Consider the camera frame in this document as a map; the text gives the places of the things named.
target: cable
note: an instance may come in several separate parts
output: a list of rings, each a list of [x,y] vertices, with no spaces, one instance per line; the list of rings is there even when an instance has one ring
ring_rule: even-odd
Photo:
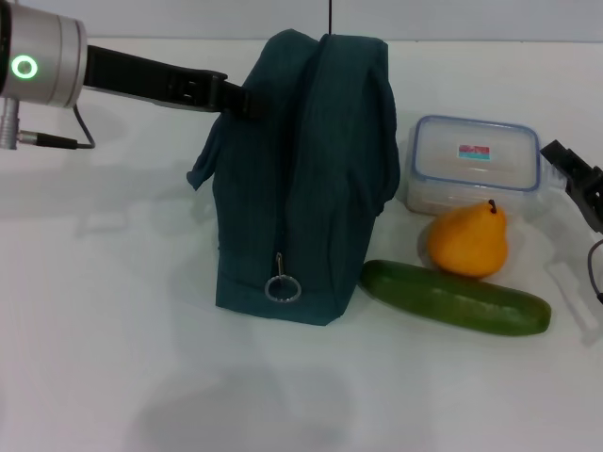
[[[56,135],[41,134],[39,132],[31,132],[29,130],[20,130],[17,135],[17,139],[23,144],[32,144],[34,146],[42,146],[43,148],[58,148],[58,149],[94,149],[96,142],[88,130],[88,127],[82,119],[82,115],[79,114],[77,105],[73,107],[73,113],[79,123],[80,127],[84,131],[84,135],[88,139],[89,144],[78,143],[76,139],[57,137]]]
[[[96,142],[94,141],[94,138],[92,137],[92,134],[90,133],[90,130],[88,130],[86,123],[82,119],[82,115],[79,114],[79,108],[77,108],[77,104],[75,104],[73,106],[73,113],[74,113],[75,118],[77,119],[77,122],[79,123],[80,127],[84,131],[84,135],[86,135],[86,138],[88,139],[88,143],[89,143],[89,144],[77,143],[77,149],[94,149],[96,147]]]
[[[588,276],[591,279],[591,285],[593,286],[593,289],[595,290],[596,293],[596,298],[601,301],[601,303],[603,303],[603,294],[599,291],[599,288],[596,286],[596,282],[595,282],[595,274],[593,273],[593,254],[595,253],[596,249],[599,248],[601,245],[603,245],[603,240],[599,240],[598,242],[596,242],[590,249],[590,251],[588,251]]]
[[[329,0],[329,34],[333,34],[333,0]]]

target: container lid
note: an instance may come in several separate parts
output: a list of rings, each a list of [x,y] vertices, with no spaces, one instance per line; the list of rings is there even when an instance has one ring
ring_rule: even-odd
[[[522,125],[426,116],[416,126],[413,174],[421,179],[533,191],[540,145]]]

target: zipper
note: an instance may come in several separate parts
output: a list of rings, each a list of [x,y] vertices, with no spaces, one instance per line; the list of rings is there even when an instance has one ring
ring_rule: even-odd
[[[278,261],[285,261],[286,256],[286,217],[285,207],[286,201],[291,189],[293,180],[293,161],[296,156],[296,128],[298,119],[302,113],[302,106],[305,94],[308,92],[308,87],[311,86],[312,78],[316,74],[320,56],[324,51],[325,42],[328,37],[324,37],[316,50],[310,57],[305,67],[301,71],[300,78],[295,87],[294,95],[289,101],[289,105],[285,111],[285,123],[283,124],[283,132],[279,139],[279,150],[276,153],[276,180],[277,180],[277,197],[276,197],[276,235],[274,239],[274,249],[272,253],[272,275],[279,275]]]

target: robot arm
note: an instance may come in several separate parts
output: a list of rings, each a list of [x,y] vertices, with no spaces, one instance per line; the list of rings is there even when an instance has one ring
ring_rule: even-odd
[[[261,115],[259,100],[226,78],[88,45],[80,21],[0,0],[0,96],[7,101],[0,147],[16,148],[18,102],[74,107],[83,87],[173,108]],[[22,134],[26,142],[31,134]]]
[[[591,168],[557,140],[545,146],[540,154],[565,178],[565,193],[591,229],[603,233],[603,171]]]

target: metal cylinder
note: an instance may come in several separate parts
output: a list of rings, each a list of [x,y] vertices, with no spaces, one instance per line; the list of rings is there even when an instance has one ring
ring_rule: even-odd
[[[84,25],[20,5],[9,8],[8,70],[0,95],[35,104],[75,105],[88,56]]]
[[[0,109],[0,149],[17,149],[19,132],[19,101],[1,99]]]

